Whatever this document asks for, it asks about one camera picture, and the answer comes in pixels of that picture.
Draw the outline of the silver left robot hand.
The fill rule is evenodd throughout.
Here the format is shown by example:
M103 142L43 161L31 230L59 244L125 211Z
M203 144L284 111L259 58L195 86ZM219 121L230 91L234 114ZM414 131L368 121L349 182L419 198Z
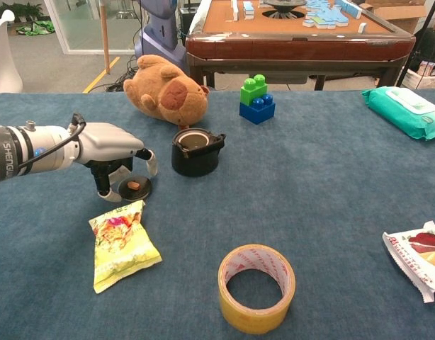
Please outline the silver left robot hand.
M155 153L121 127L110 123L87 123L78 138L79 155L75 162L91 170L98 195L108 202L122 200L111 186L131 174L135 157L146 161L151 176L157 174Z

